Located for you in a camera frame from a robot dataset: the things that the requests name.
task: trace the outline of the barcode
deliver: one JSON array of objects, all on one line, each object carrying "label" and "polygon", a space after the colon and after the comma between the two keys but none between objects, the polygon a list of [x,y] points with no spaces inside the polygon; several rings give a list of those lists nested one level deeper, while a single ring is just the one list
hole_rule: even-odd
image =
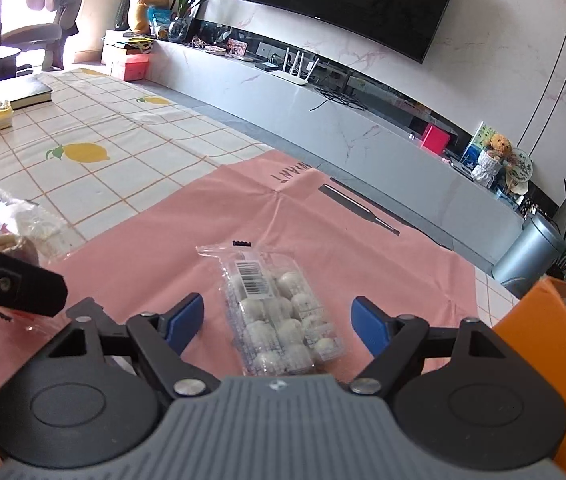
[{"label": "barcode", "polygon": [[236,263],[236,268],[239,270],[248,298],[255,300],[274,298],[268,280],[263,276],[261,265],[258,262],[242,260]]}]

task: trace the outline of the plastic bag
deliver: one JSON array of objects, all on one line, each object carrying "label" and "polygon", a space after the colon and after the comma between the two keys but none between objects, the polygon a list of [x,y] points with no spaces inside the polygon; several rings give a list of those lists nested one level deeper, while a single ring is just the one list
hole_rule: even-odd
[{"label": "plastic bag", "polygon": [[62,218],[0,189],[1,252],[46,267],[67,258],[83,243],[83,238]]},{"label": "plastic bag", "polygon": [[147,18],[150,24],[150,35],[154,36],[157,40],[167,40],[168,32],[170,31],[170,17],[172,11],[170,9],[156,9],[150,7],[147,10]]},{"label": "plastic bag", "polygon": [[276,251],[235,243],[197,251],[219,258],[244,373],[310,373],[343,355],[343,343],[297,263]]}]

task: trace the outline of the gray floor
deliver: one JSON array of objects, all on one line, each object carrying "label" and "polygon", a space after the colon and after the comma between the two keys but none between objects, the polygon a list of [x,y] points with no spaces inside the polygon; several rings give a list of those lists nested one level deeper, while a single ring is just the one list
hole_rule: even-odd
[{"label": "gray floor", "polygon": [[156,94],[161,95],[167,99],[171,99],[172,101],[180,105],[192,108],[193,110],[196,110],[201,114],[220,121],[221,123],[226,124],[227,126],[252,137],[252,139],[256,139],[259,142],[263,142],[283,153],[287,153],[288,155],[298,159],[300,162],[309,164],[317,170],[321,170],[323,173],[335,178],[343,184],[346,184],[347,186],[366,196],[368,199],[373,200],[378,205],[381,205],[384,208],[388,209],[394,216],[397,216],[401,218],[405,223],[412,225],[414,228],[430,237],[439,245],[446,247],[451,251],[457,252],[471,264],[479,267],[479,269],[482,269],[488,273],[491,272],[492,264],[490,264],[482,256],[479,256],[479,254],[475,253],[466,245],[463,245],[455,238],[452,238],[452,236],[443,231],[441,228],[432,224],[432,222],[426,220],[422,216],[416,214],[414,211],[407,208],[403,204],[396,202],[396,200],[379,191],[377,188],[366,184],[361,179],[347,173],[346,171],[343,171],[341,168],[334,166],[330,162],[323,160],[319,156],[314,155],[314,153],[310,153],[300,146],[297,146],[296,144],[293,144],[268,130],[264,130],[263,128],[256,126],[255,124],[244,121],[239,117],[233,116],[232,114],[224,112],[223,110],[204,103],[203,101],[189,97],[186,94],[182,94],[150,81],[140,81],[137,82],[137,84],[144,88],[151,89]]}]

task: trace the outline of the pink box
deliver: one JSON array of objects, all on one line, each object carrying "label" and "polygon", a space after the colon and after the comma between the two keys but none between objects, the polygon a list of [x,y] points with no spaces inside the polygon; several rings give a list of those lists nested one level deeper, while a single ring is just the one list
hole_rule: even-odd
[{"label": "pink box", "polygon": [[138,81],[145,79],[149,66],[149,54],[129,54],[114,62],[112,75],[124,81]]},{"label": "pink box", "polygon": [[434,124],[428,124],[428,127],[425,128],[425,131],[423,132],[421,146],[423,148],[427,148],[430,152],[436,153],[437,155],[443,155],[443,150],[445,150],[445,147],[451,138],[452,136],[446,131],[434,126]]}]

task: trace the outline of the lemon print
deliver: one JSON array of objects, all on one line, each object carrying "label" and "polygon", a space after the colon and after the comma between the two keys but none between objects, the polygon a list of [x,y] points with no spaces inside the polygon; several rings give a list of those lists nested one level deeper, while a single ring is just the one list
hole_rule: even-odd
[{"label": "lemon print", "polygon": [[65,146],[57,146],[54,150],[49,150],[45,154],[46,160],[50,155],[61,159],[61,155],[65,154],[70,160],[87,164],[89,162],[102,162],[110,160],[108,152],[102,146],[93,144],[92,142],[78,142],[76,144],[66,144]]},{"label": "lemon print", "polygon": [[170,102],[167,99],[164,99],[163,97],[157,97],[155,95],[152,95],[150,97],[140,97],[137,99],[137,102],[139,103],[150,103],[153,105],[169,105]]},{"label": "lemon print", "polygon": [[89,68],[82,68],[81,72],[89,75],[105,75],[103,72],[96,72],[96,70],[90,70]]}]

